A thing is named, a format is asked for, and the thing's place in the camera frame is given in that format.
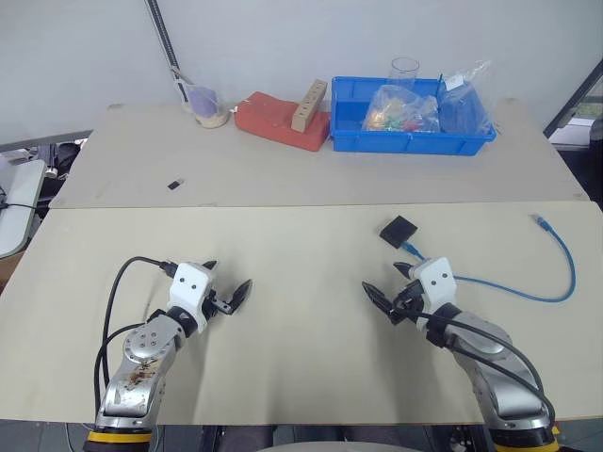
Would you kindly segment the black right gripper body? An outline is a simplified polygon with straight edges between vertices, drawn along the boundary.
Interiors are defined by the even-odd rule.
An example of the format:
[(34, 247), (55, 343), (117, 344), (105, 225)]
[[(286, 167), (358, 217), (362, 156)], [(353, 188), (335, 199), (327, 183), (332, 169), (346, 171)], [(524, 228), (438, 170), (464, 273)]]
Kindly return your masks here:
[(398, 325), (404, 320), (416, 323), (419, 319), (419, 314), (424, 310), (425, 302), (423, 294), (424, 289), (419, 280), (407, 284), (392, 301), (389, 316), (391, 323)]

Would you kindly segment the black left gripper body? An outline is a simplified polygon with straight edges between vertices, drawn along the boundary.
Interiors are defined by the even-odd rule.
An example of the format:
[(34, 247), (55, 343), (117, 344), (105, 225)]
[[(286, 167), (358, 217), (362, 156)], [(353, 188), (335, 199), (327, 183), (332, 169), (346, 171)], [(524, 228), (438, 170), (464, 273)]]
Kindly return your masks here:
[(209, 321), (216, 314), (230, 315), (232, 306), (226, 301), (218, 299), (214, 289), (214, 275), (210, 270), (204, 270), (204, 283), (202, 289), (201, 310), (206, 321)]

